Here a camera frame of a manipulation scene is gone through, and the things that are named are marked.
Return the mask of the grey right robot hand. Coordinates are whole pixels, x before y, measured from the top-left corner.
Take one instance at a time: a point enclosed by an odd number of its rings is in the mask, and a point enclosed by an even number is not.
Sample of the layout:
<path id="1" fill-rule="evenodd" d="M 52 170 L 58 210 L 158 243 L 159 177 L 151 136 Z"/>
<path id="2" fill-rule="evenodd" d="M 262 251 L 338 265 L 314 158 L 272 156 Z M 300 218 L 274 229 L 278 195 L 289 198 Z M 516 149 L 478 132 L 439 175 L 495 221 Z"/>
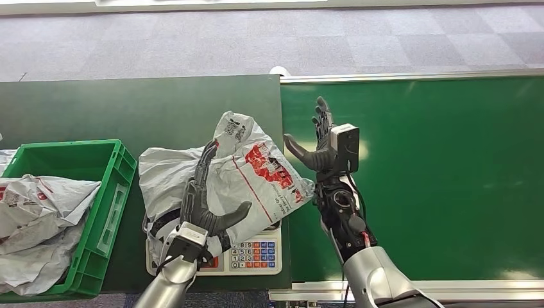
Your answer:
<path id="1" fill-rule="evenodd" d="M 317 146 L 314 151 L 308 151 L 295 141 L 291 134 L 284 134 L 284 144 L 307 168 L 322 172 L 332 169 L 336 159 L 336 151 L 331 145 L 330 133 L 334 127 L 334 120 L 327 101 L 319 96 L 315 106 L 316 116 L 312 118 L 316 130 Z"/>

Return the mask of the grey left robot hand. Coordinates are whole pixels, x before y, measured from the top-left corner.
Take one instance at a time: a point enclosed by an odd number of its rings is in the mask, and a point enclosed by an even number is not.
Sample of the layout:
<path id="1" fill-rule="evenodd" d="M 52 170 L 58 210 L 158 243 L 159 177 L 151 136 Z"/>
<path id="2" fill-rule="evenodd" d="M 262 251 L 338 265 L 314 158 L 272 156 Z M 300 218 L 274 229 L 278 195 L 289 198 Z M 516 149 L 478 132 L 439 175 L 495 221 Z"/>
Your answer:
<path id="1" fill-rule="evenodd" d="M 221 244 L 221 251 L 231 249 L 232 244 L 226 230 L 240 223 L 247 217 L 252 202 L 242 202 L 235 211 L 218 216 L 211 212 L 207 203 L 207 177 L 212 159 L 216 156 L 217 141 L 211 140 L 203 149 L 194 176 L 189 179 L 183 193 L 180 221 L 187 221 L 208 231 L 209 237 L 215 237 Z"/>

